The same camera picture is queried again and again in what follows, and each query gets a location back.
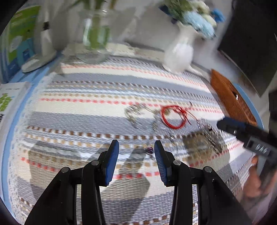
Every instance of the clear glass jar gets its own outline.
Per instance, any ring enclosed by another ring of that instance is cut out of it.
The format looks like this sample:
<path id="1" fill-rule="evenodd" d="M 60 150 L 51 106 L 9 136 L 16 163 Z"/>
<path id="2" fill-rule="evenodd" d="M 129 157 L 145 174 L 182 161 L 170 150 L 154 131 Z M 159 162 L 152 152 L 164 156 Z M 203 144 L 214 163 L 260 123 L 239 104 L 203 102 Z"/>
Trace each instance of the clear glass jar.
<path id="1" fill-rule="evenodd" d="M 77 27 L 75 55 L 86 63 L 100 63 L 108 57 L 106 45 L 110 39 L 111 12 L 82 10 Z"/>

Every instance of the blue gripper pad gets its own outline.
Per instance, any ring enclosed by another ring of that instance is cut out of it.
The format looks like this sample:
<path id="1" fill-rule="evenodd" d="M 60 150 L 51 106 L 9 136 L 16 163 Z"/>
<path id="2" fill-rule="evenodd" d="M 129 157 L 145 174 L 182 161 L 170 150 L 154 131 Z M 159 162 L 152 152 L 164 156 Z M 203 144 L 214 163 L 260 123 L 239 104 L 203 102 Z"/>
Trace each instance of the blue gripper pad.
<path id="1" fill-rule="evenodd" d="M 164 162 L 164 154 L 166 154 L 166 153 L 161 144 L 161 141 L 159 141 L 159 140 L 155 141 L 154 152 L 155 152 L 155 157 L 156 157 L 157 165 L 159 168 L 161 180 L 164 183 L 164 185 L 166 185 L 167 184 L 167 174 L 166 174 L 166 165 Z"/>
<path id="2" fill-rule="evenodd" d="M 106 166 L 105 166 L 106 167 L 105 184 L 107 186 L 111 182 L 112 176 L 114 175 L 114 169 L 116 167 L 118 154 L 119 154 L 119 143 L 117 140 L 113 140 L 106 154 L 106 157 L 108 157 L 108 161 L 106 162 Z"/>
<path id="3" fill-rule="evenodd" d="M 245 123 L 244 122 L 240 122 L 240 121 L 234 120 L 234 119 L 232 119 L 230 117 L 224 117 L 222 119 L 222 121 L 225 124 L 231 125 L 232 127 L 237 127 L 237 128 L 245 129 Z"/>

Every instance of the purple bead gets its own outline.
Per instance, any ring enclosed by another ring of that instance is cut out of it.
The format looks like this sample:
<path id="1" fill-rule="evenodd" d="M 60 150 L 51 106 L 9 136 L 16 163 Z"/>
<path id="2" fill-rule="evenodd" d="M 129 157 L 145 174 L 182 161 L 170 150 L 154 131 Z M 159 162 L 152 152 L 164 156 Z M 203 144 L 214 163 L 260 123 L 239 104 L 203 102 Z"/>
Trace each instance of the purple bead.
<path id="1" fill-rule="evenodd" d="M 146 151 L 148 154 L 153 154 L 153 153 L 154 153 L 152 147 L 148 147 L 145 151 Z"/>

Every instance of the glass vase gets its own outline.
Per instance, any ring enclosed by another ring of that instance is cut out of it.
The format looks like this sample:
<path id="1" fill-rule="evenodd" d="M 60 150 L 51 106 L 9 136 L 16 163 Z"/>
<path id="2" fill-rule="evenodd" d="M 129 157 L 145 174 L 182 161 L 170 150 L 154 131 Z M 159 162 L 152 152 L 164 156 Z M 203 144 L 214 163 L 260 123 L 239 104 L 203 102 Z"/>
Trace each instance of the glass vase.
<path id="1" fill-rule="evenodd" d="M 163 67 L 174 74 L 180 74 L 191 67 L 193 43 L 196 37 L 201 36 L 191 25 L 183 25 L 180 21 L 177 25 L 180 33 L 165 50 L 163 60 Z"/>
<path id="2" fill-rule="evenodd" d="M 100 63 L 109 53 L 106 45 L 110 39 L 111 12 L 107 10 L 82 10 L 77 28 L 75 55 L 86 63 Z"/>

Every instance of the green plant stem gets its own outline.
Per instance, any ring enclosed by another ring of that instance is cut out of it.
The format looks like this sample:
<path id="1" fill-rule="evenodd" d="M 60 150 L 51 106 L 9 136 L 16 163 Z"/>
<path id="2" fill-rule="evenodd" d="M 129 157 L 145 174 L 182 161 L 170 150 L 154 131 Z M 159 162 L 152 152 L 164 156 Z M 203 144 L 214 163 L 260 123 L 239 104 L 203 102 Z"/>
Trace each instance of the green plant stem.
<path id="1" fill-rule="evenodd" d="M 84 9 L 90 10 L 90 0 L 84 1 Z"/>
<path id="2" fill-rule="evenodd" d="M 109 37 L 110 37 L 110 28 L 109 28 L 109 26 L 107 26 L 107 27 L 105 27 L 105 36 L 104 36 L 103 47 L 106 47 L 106 45 L 109 41 Z"/>
<path id="3" fill-rule="evenodd" d="M 92 49 L 98 49 L 100 44 L 98 42 L 98 36 L 100 33 L 100 16 L 94 15 L 92 17 L 92 28 L 89 31 L 89 41 L 90 41 L 90 47 Z"/>
<path id="4" fill-rule="evenodd" d="M 111 0 L 110 2 L 110 9 L 114 9 L 115 5 L 116 5 L 117 0 Z"/>
<path id="5" fill-rule="evenodd" d="M 104 3 L 104 0 L 95 0 L 95 10 L 101 9 L 101 6 L 103 3 Z"/>

